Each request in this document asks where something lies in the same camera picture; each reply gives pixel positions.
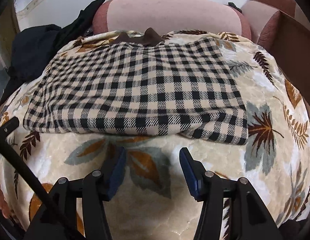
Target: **human hand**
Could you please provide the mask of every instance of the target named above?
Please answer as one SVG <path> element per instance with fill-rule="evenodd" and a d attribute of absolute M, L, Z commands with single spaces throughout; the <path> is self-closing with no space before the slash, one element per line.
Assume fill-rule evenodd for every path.
<path fill-rule="evenodd" d="M 0 210 L 2 211 L 2 215 L 5 218 L 9 218 L 10 209 L 7 202 L 5 201 L 4 194 L 2 193 L 1 189 L 0 189 Z"/>

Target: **floral blanket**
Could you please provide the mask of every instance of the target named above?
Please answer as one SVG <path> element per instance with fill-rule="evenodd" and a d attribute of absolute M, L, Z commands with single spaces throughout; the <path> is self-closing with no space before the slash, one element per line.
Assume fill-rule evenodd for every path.
<path fill-rule="evenodd" d="M 107 46 L 118 35 L 119 32 L 110 32 L 78 39 L 59 53 L 85 54 Z M 165 42 L 178 44 L 203 37 L 214 39 L 237 82 L 247 110 L 249 139 L 246 145 L 180 135 L 47 134 L 26 130 L 22 125 L 8 137 L 8 142 L 47 191 L 60 177 L 79 179 L 100 168 L 115 145 L 125 147 L 124 182 L 115 197 L 105 203 L 114 239 L 193 238 L 202 203 L 197 203 L 189 194 L 179 164 L 182 147 L 187 147 L 207 170 L 223 178 L 247 177 L 278 226 L 288 219 L 306 218 L 310 210 L 310 121 L 301 94 L 285 79 L 274 58 L 246 38 L 201 31 L 179 31 L 163 36 Z M 22 85 L 10 97 L 1 125 L 13 116 L 22 122 L 43 75 Z M 27 228 L 40 201 L 1 157 L 0 183 L 14 217 Z M 229 203 L 224 200 L 221 239 L 229 232 Z M 77 212 L 78 229 L 84 233 L 80 201 Z"/>

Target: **black and beige checkered pattern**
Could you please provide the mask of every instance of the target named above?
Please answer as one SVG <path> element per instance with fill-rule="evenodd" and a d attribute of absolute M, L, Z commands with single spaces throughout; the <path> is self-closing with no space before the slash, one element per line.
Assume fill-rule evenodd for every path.
<path fill-rule="evenodd" d="M 155 47 L 121 42 L 55 56 L 23 120 L 48 133 L 180 133 L 246 144 L 246 110 L 212 38 Z"/>

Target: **pink cushion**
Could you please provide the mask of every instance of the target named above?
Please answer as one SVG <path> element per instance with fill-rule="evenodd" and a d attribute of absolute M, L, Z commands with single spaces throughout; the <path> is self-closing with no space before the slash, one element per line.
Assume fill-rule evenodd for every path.
<path fill-rule="evenodd" d="M 94 34 L 116 30 L 159 35 L 176 30 L 231 32 L 251 39 L 245 17 L 233 8 L 209 0 L 110 0 L 101 5 L 93 20 Z"/>
<path fill-rule="evenodd" d="M 241 9 L 251 26 L 252 41 L 269 51 L 276 36 L 281 12 L 256 1 L 248 1 Z"/>

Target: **black cloth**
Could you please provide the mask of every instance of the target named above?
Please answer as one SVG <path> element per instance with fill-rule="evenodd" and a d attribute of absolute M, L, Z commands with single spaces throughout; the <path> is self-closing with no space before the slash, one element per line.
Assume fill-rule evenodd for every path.
<path fill-rule="evenodd" d="M 68 42 L 75 40 L 91 25 L 94 15 L 105 0 L 91 2 L 81 10 L 77 19 L 61 28 L 54 24 L 36 26 L 16 34 L 12 43 L 10 80 L 0 100 L 2 105 L 23 83 L 40 77 L 56 53 Z"/>

